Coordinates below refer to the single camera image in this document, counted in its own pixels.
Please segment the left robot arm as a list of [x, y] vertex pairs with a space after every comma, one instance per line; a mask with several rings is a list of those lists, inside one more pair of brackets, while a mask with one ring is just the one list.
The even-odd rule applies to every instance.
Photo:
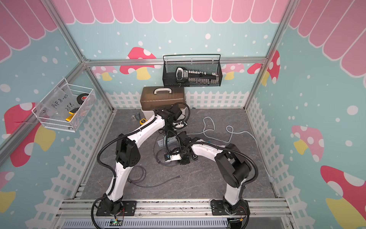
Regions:
[[[182, 115], [181, 106], [188, 109], [188, 114], [185, 114], [182, 119], [180, 118]], [[141, 159], [139, 147], [155, 132], [162, 130], [166, 137], [173, 135], [178, 141], [179, 147], [177, 149], [166, 150], [169, 156], [183, 153], [182, 140], [176, 131], [187, 126], [190, 117], [189, 106], [186, 103], [178, 102], [169, 108], [155, 109], [153, 112], [154, 115], [139, 128], [130, 133], [119, 135], [98, 152], [96, 158], [98, 164], [112, 171], [113, 177], [106, 193], [93, 203], [92, 217], [103, 214], [116, 217], [125, 211], [123, 204], [124, 187], [132, 168]], [[113, 143], [116, 143], [115, 168], [101, 161], [102, 153]]]

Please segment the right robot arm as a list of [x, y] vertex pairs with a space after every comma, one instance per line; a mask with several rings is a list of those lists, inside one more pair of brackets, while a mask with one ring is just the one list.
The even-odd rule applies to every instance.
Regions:
[[247, 202], [243, 200], [243, 190], [247, 184], [254, 182], [259, 175], [256, 163], [247, 155], [241, 153], [236, 145], [218, 146], [200, 138], [190, 138], [183, 131], [175, 135], [178, 147], [172, 150], [165, 140], [165, 161], [177, 161], [180, 165], [190, 163], [203, 156], [216, 162], [217, 167], [226, 182], [226, 192], [223, 200], [212, 200], [212, 210], [227, 215], [249, 215]]

